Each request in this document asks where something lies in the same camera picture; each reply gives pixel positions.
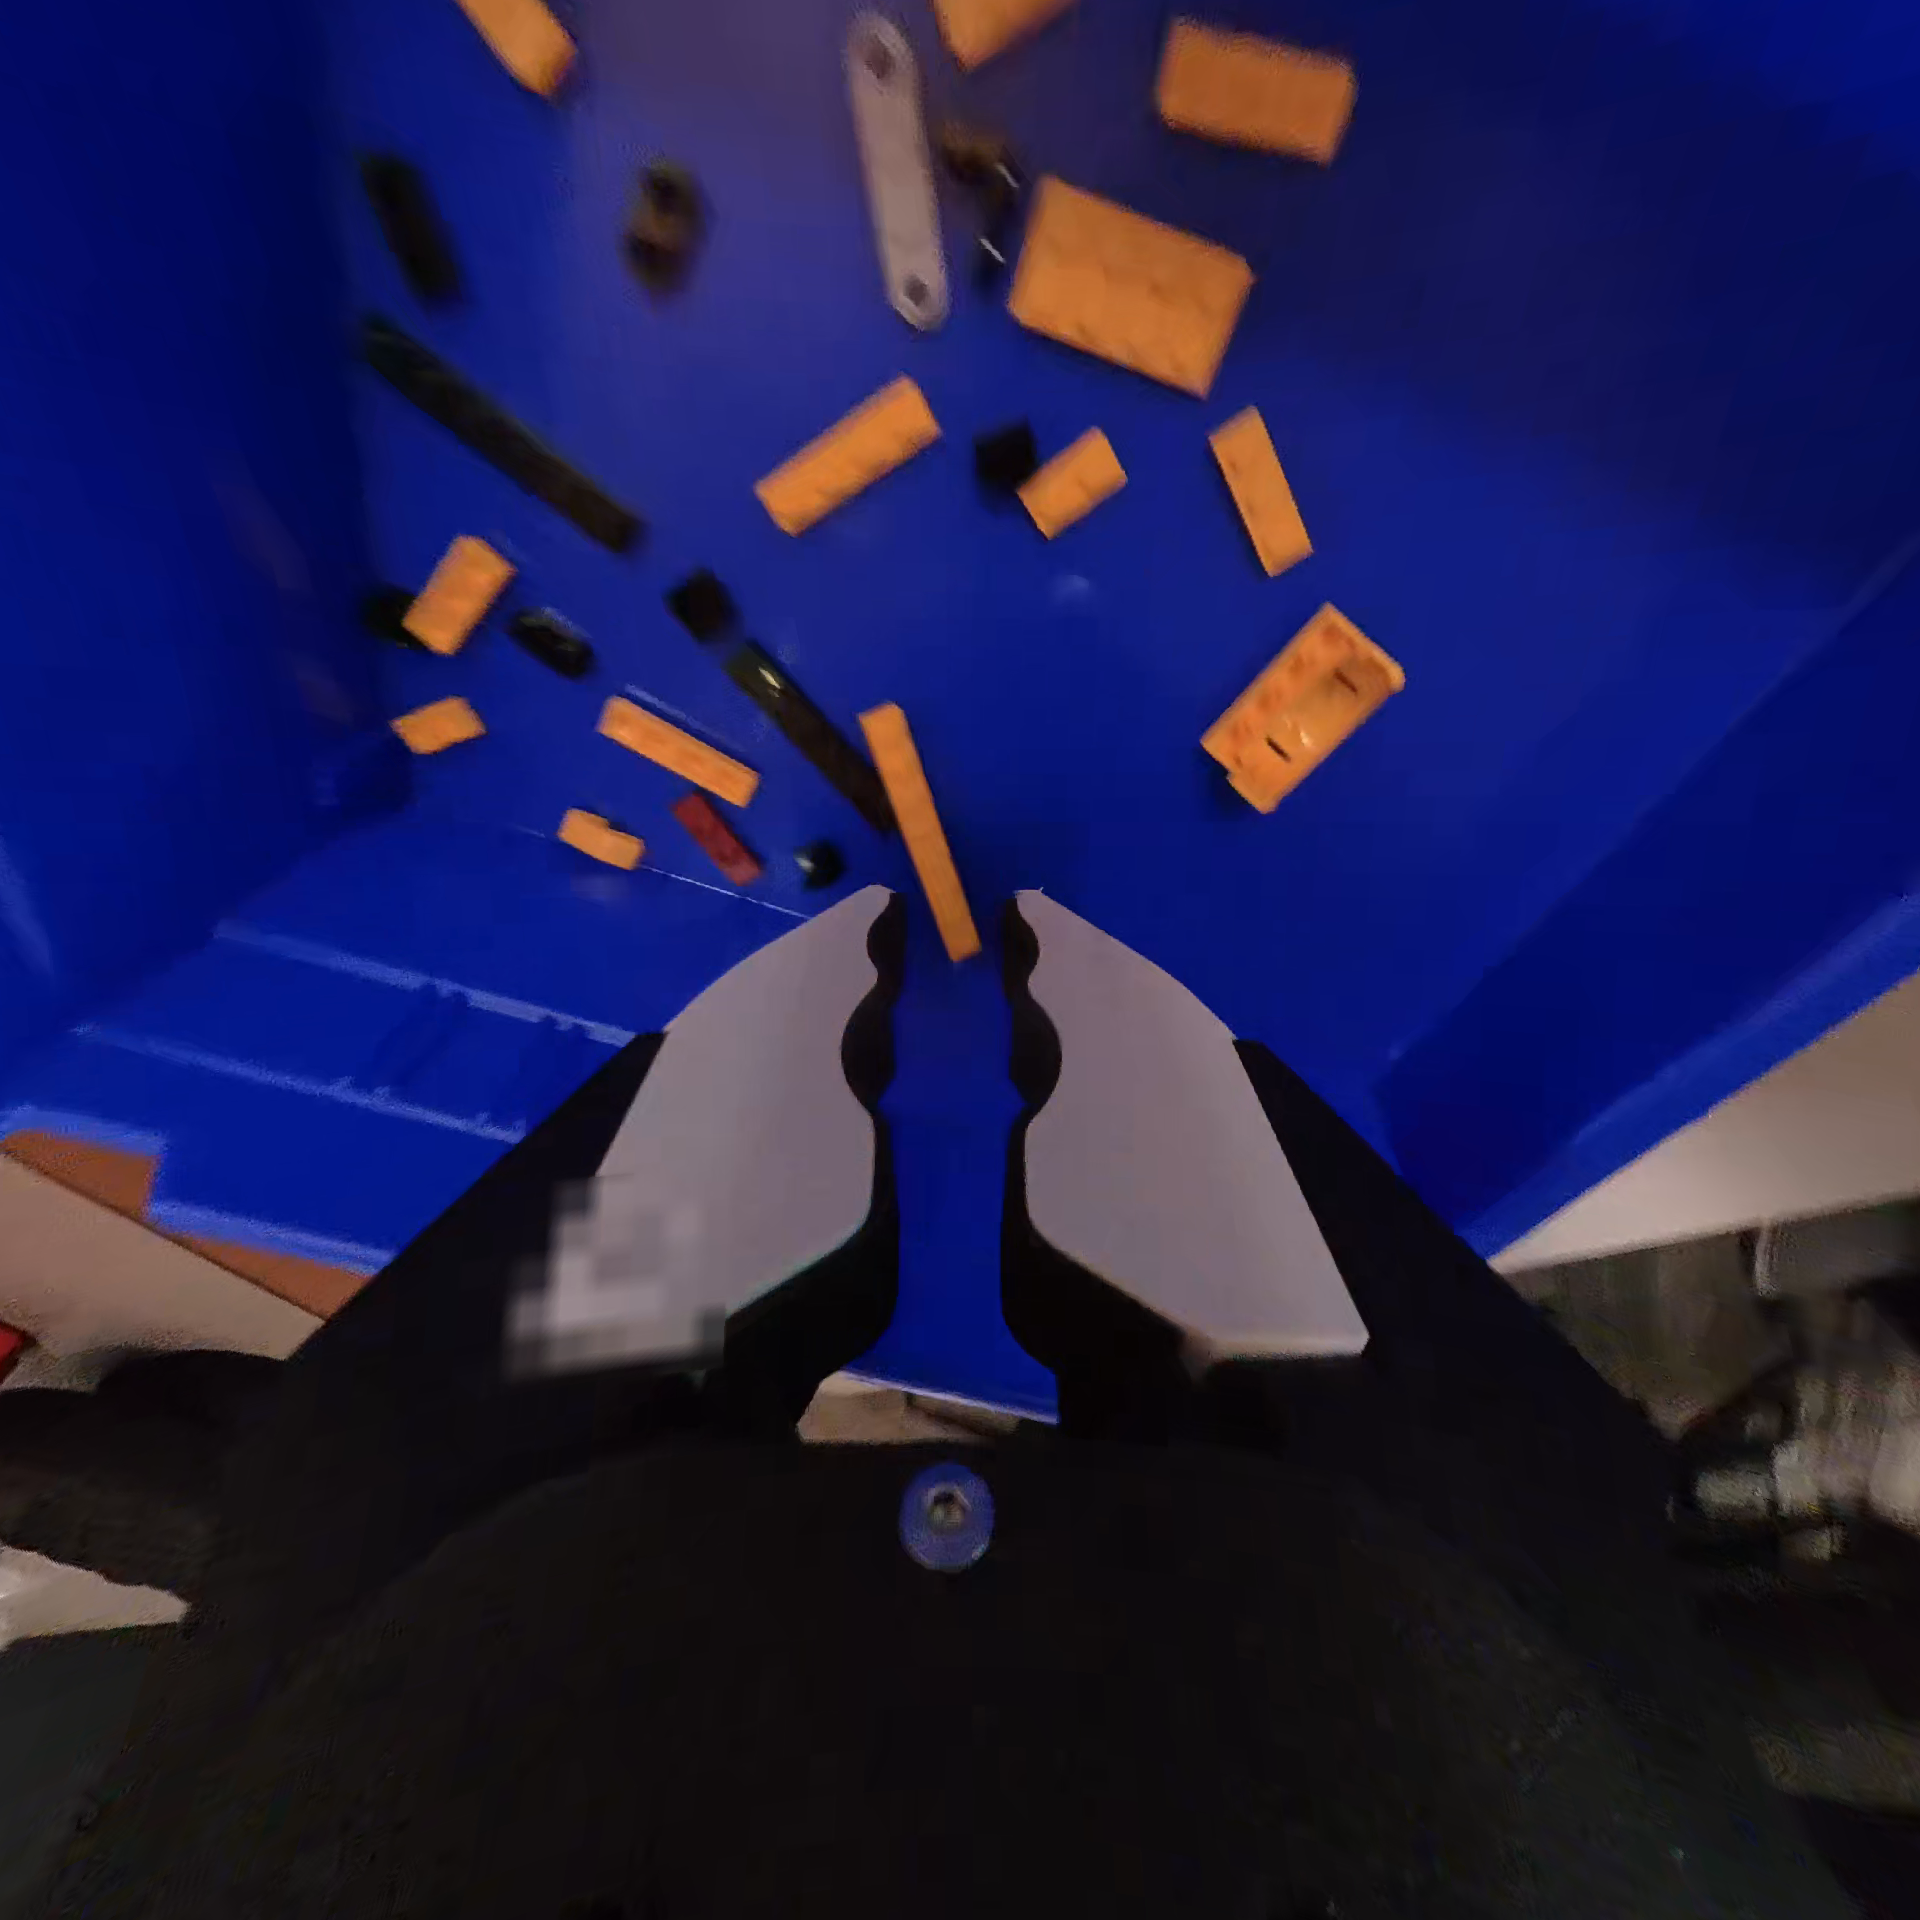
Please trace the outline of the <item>large blue plastic bin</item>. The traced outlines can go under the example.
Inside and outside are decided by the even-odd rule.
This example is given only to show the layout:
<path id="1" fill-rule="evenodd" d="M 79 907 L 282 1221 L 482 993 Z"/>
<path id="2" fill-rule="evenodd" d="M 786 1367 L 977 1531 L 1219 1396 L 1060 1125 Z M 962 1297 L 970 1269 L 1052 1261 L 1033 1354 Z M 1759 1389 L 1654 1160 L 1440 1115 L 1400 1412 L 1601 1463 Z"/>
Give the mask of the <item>large blue plastic bin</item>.
<path id="1" fill-rule="evenodd" d="M 1910 968 L 1862 948 L 1916 948 L 1916 5 L 1071 5 L 975 76 L 875 5 L 934 119 L 1250 266 L 1203 400 L 1020 327 L 967 193 L 947 324 L 894 313 L 855 11 L 553 5 L 548 104 L 457 5 L 4 5 L 4 1131 L 370 1274 L 832 849 L 914 943 L 872 1361 L 1049 1408 L 994 968 L 675 620 L 697 572 L 848 740 L 903 709 L 988 943 L 1064 901 L 1481 1252 Z M 705 197 L 675 283 L 624 243 L 651 160 Z M 896 378 L 940 440 L 783 533 L 756 482 Z M 1250 407 L 1278 573 L 1209 444 Z M 1203 736 L 1324 605 L 1407 687 L 1258 811 Z"/>

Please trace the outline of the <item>dark red toy plate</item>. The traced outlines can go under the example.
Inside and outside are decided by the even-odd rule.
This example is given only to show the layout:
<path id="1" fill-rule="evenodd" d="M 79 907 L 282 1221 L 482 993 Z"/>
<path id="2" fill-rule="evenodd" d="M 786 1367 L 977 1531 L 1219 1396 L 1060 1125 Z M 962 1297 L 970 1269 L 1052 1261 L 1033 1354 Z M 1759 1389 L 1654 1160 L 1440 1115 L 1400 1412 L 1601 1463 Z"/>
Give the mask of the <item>dark red toy plate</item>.
<path id="1" fill-rule="evenodd" d="M 730 885 L 755 888 L 764 879 L 759 855 L 705 791 L 682 793 L 670 811 Z"/>

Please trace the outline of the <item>narrow orange toy plate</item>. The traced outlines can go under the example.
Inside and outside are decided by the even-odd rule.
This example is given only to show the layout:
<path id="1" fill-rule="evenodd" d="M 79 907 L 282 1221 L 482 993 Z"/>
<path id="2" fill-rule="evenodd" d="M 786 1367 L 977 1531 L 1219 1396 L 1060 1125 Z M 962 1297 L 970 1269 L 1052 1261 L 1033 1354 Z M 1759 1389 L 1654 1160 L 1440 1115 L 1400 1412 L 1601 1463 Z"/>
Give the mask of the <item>narrow orange toy plate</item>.
<path id="1" fill-rule="evenodd" d="M 906 711 L 880 704 L 857 720 L 944 952 L 964 965 L 980 953 L 980 937 Z"/>

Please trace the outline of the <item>grey toy beam with holes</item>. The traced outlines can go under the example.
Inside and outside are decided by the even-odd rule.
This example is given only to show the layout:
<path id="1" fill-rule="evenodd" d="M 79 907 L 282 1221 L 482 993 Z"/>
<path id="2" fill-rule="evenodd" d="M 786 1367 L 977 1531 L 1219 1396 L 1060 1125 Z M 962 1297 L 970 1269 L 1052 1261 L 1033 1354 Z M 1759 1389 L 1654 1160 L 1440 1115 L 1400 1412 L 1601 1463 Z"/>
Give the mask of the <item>grey toy beam with holes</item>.
<path id="1" fill-rule="evenodd" d="M 921 64 L 889 17 L 863 10 L 848 23 L 846 74 L 887 304 L 916 332 L 940 330 L 952 301 Z"/>

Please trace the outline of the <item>long orange toy parts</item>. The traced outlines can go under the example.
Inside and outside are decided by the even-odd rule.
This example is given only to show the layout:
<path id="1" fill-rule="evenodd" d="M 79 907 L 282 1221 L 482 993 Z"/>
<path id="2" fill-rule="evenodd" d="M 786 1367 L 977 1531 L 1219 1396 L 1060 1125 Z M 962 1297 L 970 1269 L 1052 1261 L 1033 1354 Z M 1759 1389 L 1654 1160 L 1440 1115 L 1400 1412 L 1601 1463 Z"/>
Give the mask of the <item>long orange toy parts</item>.
<path id="1" fill-rule="evenodd" d="M 1009 311 L 1038 336 L 1208 397 L 1254 290 L 1238 255 L 1044 177 L 1024 215 Z M 896 378 L 756 482 L 756 501 L 801 537 L 920 458 L 943 431 L 927 395 Z M 1209 440 L 1266 572 L 1313 551 L 1256 407 Z M 1407 687 L 1402 666 L 1334 605 L 1224 711 L 1203 749 L 1230 788 L 1272 811 Z"/>

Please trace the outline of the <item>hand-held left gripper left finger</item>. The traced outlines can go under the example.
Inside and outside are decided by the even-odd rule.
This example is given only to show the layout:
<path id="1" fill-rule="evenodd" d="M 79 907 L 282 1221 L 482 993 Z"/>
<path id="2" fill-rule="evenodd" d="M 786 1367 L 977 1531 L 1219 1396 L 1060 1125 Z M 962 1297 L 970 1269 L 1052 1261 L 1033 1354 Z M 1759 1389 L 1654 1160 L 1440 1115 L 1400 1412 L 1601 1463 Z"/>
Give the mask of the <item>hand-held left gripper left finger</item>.
<path id="1" fill-rule="evenodd" d="M 600 1303 L 727 1432 L 796 1432 L 894 1321 L 903 984 L 889 888 L 798 923 L 668 1024 L 600 1167 Z"/>

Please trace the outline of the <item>scattered black toy parts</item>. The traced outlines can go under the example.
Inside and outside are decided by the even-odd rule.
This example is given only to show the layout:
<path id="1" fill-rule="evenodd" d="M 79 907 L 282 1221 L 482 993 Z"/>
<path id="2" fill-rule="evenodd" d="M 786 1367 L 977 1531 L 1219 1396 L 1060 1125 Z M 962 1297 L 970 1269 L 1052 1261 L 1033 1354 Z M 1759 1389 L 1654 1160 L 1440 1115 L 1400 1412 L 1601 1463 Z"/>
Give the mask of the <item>scattered black toy parts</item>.
<path id="1" fill-rule="evenodd" d="M 1003 267 L 1024 202 L 1024 167 L 1003 143 L 958 123 L 940 133 L 937 154 L 950 177 L 975 197 L 980 211 L 979 271 L 983 279 L 991 279 Z M 428 301 L 456 298 L 459 293 L 457 264 L 440 205 L 422 171 L 400 155 L 376 152 L 358 160 L 358 175 L 402 277 Z M 697 179 L 670 160 L 648 162 L 641 169 L 638 203 L 624 233 L 635 271 L 675 283 L 690 266 L 702 235 L 705 197 Z M 398 395 L 512 481 L 518 489 L 618 555 L 635 546 L 641 539 L 635 513 L 569 466 L 446 360 L 385 319 L 364 323 L 361 344 L 369 367 Z M 716 576 L 710 572 L 688 576 L 668 595 L 668 605 L 697 643 L 732 641 L 727 672 L 734 683 L 867 826 L 882 835 L 896 832 L 896 811 L 880 776 L 863 753 L 774 658 L 736 641 L 736 613 Z"/>

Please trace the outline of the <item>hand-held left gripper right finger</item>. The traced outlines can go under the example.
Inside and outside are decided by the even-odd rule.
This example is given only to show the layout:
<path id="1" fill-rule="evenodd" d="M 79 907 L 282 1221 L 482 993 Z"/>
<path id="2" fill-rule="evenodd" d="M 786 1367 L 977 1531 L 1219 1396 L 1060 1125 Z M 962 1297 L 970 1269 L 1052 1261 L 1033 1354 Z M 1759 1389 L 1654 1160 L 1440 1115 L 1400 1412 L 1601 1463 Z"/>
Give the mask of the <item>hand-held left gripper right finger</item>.
<path id="1" fill-rule="evenodd" d="M 1233 1029 L 1038 889 L 1001 922 L 1010 1012 L 999 1303 L 1060 1427 L 1201 1427 L 1215 1379 L 1370 1348 Z"/>

